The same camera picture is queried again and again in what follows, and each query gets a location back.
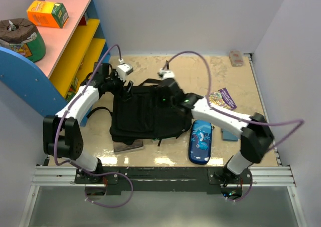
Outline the black student backpack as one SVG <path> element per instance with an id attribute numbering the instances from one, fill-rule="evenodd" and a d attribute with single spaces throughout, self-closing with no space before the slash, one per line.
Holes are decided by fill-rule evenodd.
<path id="1" fill-rule="evenodd" d="M 132 87 L 132 97 L 122 101 L 123 88 L 113 94 L 110 111 L 112 141 L 131 145 L 138 139 L 178 138 L 192 126 L 191 116 L 178 112 L 175 107 L 158 107 L 156 87 L 160 80 L 146 79 Z"/>

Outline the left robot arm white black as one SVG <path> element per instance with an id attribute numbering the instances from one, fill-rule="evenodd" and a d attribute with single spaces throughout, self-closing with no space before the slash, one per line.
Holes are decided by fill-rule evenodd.
<path id="1" fill-rule="evenodd" d="M 116 68 L 108 63 L 96 63 L 94 67 L 69 103 L 55 115 L 44 118 L 43 149 L 55 160 L 62 158 L 64 163 L 85 172 L 92 183 L 99 183 L 104 177 L 101 160 L 85 149 L 79 124 L 102 95 L 121 91 L 133 67 L 125 63 Z"/>

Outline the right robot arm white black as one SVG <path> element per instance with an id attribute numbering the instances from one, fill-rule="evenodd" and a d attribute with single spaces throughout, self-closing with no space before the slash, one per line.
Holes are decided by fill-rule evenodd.
<path id="1" fill-rule="evenodd" d="M 263 115 L 244 115 L 211 105 L 204 96 L 185 93 L 174 78 L 151 86 L 135 86 L 129 82 L 121 101 L 126 106 L 125 126 L 133 131 L 133 139 L 179 137 L 190 129 L 192 119 L 224 128 L 237 136 L 241 141 L 240 150 L 215 175 L 226 183 L 235 183 L 245 169 L 260 163 L 274 140 Z"/>

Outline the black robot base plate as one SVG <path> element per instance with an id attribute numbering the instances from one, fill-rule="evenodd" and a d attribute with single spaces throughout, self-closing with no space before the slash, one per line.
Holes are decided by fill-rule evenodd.
<path id="1" fill-rule="evenodd" d="M 223 167 L 107 167 L 105 176 L 76 171 L 75 183 L 84 184 L 90 192 L 93 187 L 106 187 L 107 195 L 121 195 L 123 191 L 205 192 L 240 197 L 242 187 L 253 183 L 252 173 L 244 170 L 232 176 Z"/>

